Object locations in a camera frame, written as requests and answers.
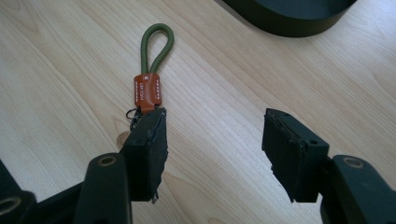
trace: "leather keychain tab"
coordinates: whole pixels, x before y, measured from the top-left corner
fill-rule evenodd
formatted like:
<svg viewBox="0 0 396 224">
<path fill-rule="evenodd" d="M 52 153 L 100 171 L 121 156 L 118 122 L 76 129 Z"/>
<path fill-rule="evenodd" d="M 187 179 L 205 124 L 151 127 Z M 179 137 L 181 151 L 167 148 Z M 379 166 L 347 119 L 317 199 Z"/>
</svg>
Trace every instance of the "leather keychain tab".
<svg viewBox="0 0 396 224">
<path fill-rule="evenodd" d="M 134 104 L 145 115 L 162 102 L 158 74 L 142 74 L 134 78 Z"/>
</svg>

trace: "keychain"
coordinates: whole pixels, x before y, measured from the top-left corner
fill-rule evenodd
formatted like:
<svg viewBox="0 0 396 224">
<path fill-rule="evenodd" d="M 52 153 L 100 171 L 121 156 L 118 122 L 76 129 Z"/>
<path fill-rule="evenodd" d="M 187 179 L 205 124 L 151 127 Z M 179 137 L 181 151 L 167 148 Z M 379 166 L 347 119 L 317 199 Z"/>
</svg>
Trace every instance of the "keychain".
<svg viewBox="0 0 396 224">
<path fill-rule="evenodd" d="M 148 44 L 158 32 L 166 33 L 168 40 L 149 69 Z M 126 118 L 131 120 L 129 132 L 120 134 L 117 145 L 125 158 L 130 200 L 147 202 L 158 200 L 165 162 L 168 157 L 166 138 L 166 110 L 162 102 L 160 76 L 156 74 L 163 59 L 174 44 L 172 30 L 165 24 L 154 24 L 144 33 L 141 45 L 142 74 L 134 78 L 134 104 Z"/>
<path fill-rule="evenodd" d="M 165 44 L 165 47 L 154 60 L 149 69 L 149 39 L 152 35 L 159 31 L 165 32 L 168 40 Z M 129 134 L 134 129 L 137 122 L 142 118 L 142 116 L 158 108 L 162 103 L 160 76 L 156 73 L 160 64 L 163 62 L 166 55 L 168 55 L 171 48 L 173 47 L 174 42 L 175 38 L 172 29 L 162 23 L 157 23 L 150 26 L 143 34 L 140 47 L 141 75 L 138 75 L 134 78 L 134 104 L 136 108 L 126 112 L 125 116 L 131 121 L 131 126 L 130 131 L 123 132 L 118 136 L 117 147 L 119 149 L 122 148 L 125 140 L 128 138 Z M 134 112 L 134 116 L 130 117 L 129 115 L 132 112 Z"/>
</svg>

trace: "green paracord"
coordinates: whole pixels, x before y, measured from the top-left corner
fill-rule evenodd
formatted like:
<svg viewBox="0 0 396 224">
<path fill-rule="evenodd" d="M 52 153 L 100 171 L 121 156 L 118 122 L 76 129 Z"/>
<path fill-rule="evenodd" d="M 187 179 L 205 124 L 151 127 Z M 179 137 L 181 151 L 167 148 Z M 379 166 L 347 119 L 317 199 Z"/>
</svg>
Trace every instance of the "green paracord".
<svg viewBox="0 0 396 224">
<path fill-rule="evenodd" d="M 154 62 L 152 63 L 150 69 L 149 69 L 149 60 L 148 60 L 148 45 L 149 45 L 149 39 L 151 36 L 158 32 L 158 31 L 163 31 L 166 33 L 168 37 L 168 41 L 166 42 L 165 47 L 163 50 L 160 52 L 160 54 L 155 58 Z M 160 64 L 163 62 L 165 59 L 166 55 L 171 51 L 171 48 L 173 47 L 173 44 L 175 42 L 174 34 L 171 28 L 169 26 L 163 24 L 163 23 L 157 23 L 152 26 L 150 26 L 147 31 L 143 34 L 142 37 L 142 45 L 140 47 L 140 55 L 141 55 L 141 60 L 142 60 L 142 74 L 147 74 L 147 73 L 156 73 L 158 70 L 158 67 Z"/>
</svg>

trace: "black mechanical part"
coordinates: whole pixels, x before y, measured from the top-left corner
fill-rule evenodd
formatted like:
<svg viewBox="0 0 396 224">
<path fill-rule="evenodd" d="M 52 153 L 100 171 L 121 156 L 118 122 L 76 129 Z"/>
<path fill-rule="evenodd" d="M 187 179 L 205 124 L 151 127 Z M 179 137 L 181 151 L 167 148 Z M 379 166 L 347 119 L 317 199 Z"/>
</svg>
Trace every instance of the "black mechanical part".
<svg viewBox="0 0 396 224">
<path fill-rule="evenodd" d="M 99 167 L 90 163 L 84 182 L 40 203 L 33 193 L 21 190 L 0 160 L 0 223 L 131 223 L 129 201 L 158 199 L 157 188 L 168 154 L 165 122 L 164 108 L 142 116 L 120 154 L 111 155 L 120 163 L 102 160 L 99 164 L 97 160 L 104 156 L 96 158 L 92 163 Z M 100 170 L 107 163 L 112 163 L 111 168 Z M 117 214 L 117 219 L 110 218 L 111 214 Z"/>
<path fill-rule="evenodd" d="M 396 223 L 396 191 L 369 162 L 337 155 L 330 172 L 348 223 Z"/>
<path fill-rule="evenodd" d="M 290 114 L 267 109 L 262 149 L 291 201 L 323 196 L 323 223 L 396 224 L 396 191 L 375 168 L 352 156 L 328 158 L 329 145 Z"/>
<path fill-rule="evenodd" d="M 329 144 L 292 115 L 267 109 L 262 150 L 292 202 L 317 201 L 319 166 L 327 159 Z"/>
<path fill-rule="evenodd" d="M 322 33 L 347 12 L 356 0 L 223 0 L 258 28 L 287 37 Z"/>
<path fill-rule="evenodd" d="M 75 224 L 132 223 L 125 159 L 108 153 L 91 160 L 82 184 Z"/>
<path fill-rule="evenodd" d="M 143 116 L 120 154 L 126 159 L 131 201 L 155 203 L 168 156 L 166 110 L 159 108 Z"/>
</svg>

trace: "wood grain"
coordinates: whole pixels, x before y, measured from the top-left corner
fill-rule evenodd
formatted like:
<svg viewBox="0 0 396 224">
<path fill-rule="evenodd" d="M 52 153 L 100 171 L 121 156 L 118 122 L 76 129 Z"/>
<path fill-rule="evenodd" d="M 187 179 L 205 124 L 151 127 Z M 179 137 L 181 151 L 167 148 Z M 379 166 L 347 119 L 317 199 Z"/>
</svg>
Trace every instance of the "wood grain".
<svg viewBox="0 0 396 224">
<path fill-rule="evenodd" d="M 262 115 L 291 113 L 396 189 L 395 7 L 360 0 L 294 39 L 220 0 L 0 0 L 0 158 L 42 201 L 118 151 L 141 36 L 163 22 L 176 35 L 159 71 L 170 153 L 160 200 L 133 203 L 134 222 L 320 223 L 319 203 L 291 204 L 272 175 Z M 151 39 L 151 60 L 165 40 Z"/>
</svg>

